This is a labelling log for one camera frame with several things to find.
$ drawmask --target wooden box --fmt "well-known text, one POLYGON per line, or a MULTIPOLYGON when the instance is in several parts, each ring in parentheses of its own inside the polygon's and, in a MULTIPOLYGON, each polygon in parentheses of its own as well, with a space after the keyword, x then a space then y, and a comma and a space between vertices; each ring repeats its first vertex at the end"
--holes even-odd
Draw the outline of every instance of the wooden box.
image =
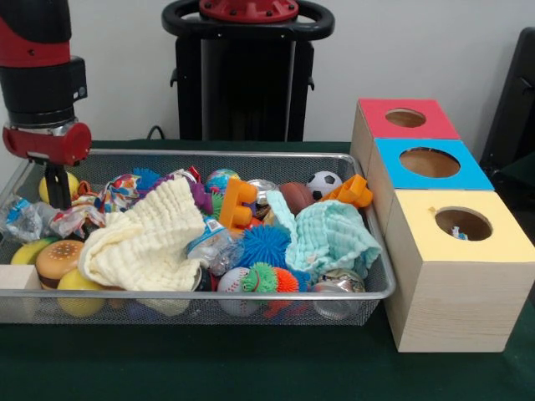
POLYGON ((398 286, 385 305, 400 352, 505 348, 535 248, 495 192, 397 190, 386 241, 398 286))
MULTIPOLYGON (((41 290, 35 266, 0 265, 0 290, 41 290)), ((0 297, 0 323, 33 321, 39 298, 0 297)))
POLYGON ((376 138, 458 140, 459 134, 436 100, 360 99, 350 153, 365 176, 376 138))
POLYGON ((386 232, 394 189, 493 190, 459 140, 375 140, 368 186, 380 228, 386 232))

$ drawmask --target yellow fruit toy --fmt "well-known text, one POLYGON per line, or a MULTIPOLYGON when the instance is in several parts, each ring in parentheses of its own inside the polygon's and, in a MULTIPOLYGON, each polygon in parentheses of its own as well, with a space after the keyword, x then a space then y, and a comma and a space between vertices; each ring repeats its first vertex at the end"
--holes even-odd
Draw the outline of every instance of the yellow fruit toy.
POLYGON ((29 244, 22 245, 18 251, 15 252, 15 255, 11 258, 12 265, 34 265, 37 260, 39 253, 52 244, 56 242, 58 238, 50 236, 49 238, 43 238, 42 240, 30 242, 29 244))
MULTIPOLYGON (((70 173, 67 173, 67 177, 69 178, 69 192, 72 199, 73 196, 76 195, 76 191, 78 190, 80 183, 78 178, 70 173)), ((41 179, 41 182, 39 182, 39 197, 41 198, 41 201, 50 203, 50 199, 48 198, 47 181, 44 179, 44 177, 41 179)))
MULTIPOLYGON (((58 284, 59 290, 90 290, 102 291, 104 288, 83 277, 78 269, 65 274, 58 284)), ((104 306, 102 298, 58 298, 61 308, 69 315, 87 317, 94 315, 104 306)))

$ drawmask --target green tablecloth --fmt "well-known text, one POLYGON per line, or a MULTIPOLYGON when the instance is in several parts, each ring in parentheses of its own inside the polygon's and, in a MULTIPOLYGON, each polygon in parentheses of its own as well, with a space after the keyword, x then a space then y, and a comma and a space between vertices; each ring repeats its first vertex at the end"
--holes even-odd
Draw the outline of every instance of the green tablecloth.
MULTIPOLYGON (((348 144, 97 142, 94 147, 346 152, 348 144)), ((502 354, 399 354, 364 327, 0 326, 0 399, 534 400, 535 310, 502 354)))

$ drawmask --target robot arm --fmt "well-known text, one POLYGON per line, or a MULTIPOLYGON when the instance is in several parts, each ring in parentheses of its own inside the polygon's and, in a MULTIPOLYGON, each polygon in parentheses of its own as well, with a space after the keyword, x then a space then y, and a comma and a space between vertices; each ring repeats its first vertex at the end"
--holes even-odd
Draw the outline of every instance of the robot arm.
POLYGON ((0 0, 3 141, 14 155, 46 164, 50 202, 60 208, 70 206, 64 165, 77 165, 91 146, 89 128, 74 115, 87 85, 70 38, 67 0, 0 0))

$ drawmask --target wire mesh basket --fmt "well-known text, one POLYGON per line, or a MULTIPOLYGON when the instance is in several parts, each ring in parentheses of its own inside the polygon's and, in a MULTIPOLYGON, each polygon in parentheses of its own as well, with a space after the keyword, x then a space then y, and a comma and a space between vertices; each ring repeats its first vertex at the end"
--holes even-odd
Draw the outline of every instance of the wire mesh basket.
MULTIPOLYGON (((225 167, 243 180, 263 178, 275 183, 306 180, 327 170, 347 180, 361 171, 348 155, 296 153, 237 153, 208 151, 93 150, 72 170, 98 190, 117 175, 135 167, 165 175, 194 165, 206 177, 225 167)), ((23 163, 0 195, 0 206, 11 193, 38 201, 41 165, 23 163)), ((0 322, 33 324, 254 324, 254 325, 364 325, 381 299, 395 289, 390 259, 372 206, 361 211, 371 234, 383 247, 365 279, 366 292, 328 293, 223 293, 223 292, 129 292, 0 290, 0 322), (81 309, 96 305, 99 311, 75 317, 60 307, 67 303, 81 309), (251 302, 256 311, 247 317, 232 310, 251 302), (165 304, 162 314, 154 306, 165 304)), ((8 264, 19 244, 0 241, 0 264, 8 264)))

